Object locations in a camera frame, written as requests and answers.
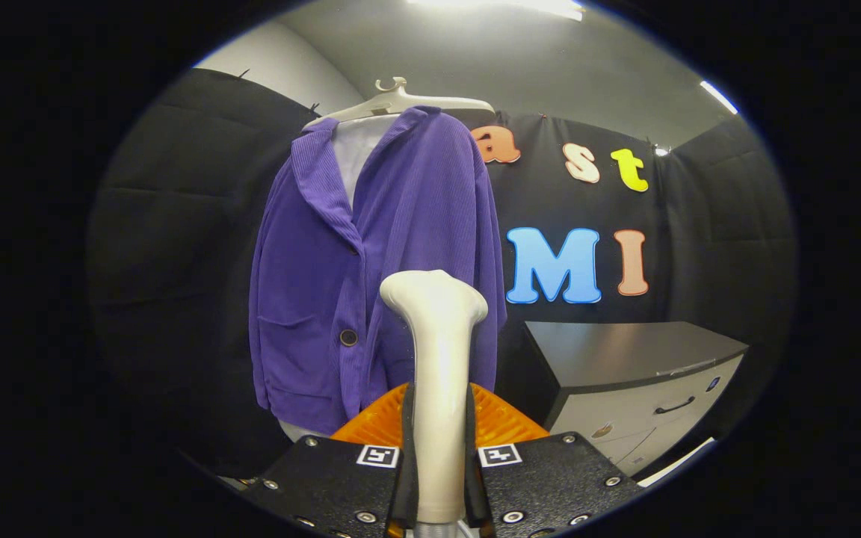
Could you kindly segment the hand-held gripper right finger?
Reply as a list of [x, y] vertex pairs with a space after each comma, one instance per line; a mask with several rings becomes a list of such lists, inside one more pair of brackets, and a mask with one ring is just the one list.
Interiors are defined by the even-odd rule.
[[580, 433], [551, 435], [476, 384], [469, 397], [465, 517], [482, 537], [563, 534], [643, 495]]

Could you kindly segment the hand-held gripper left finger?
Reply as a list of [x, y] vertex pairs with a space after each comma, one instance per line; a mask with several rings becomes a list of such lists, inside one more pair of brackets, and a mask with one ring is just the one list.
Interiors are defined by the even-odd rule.
[[412, 409], [403, 384], [334, 436], [302, 436], [244, 498], [322, 536], [406, 537], [417, 499]]

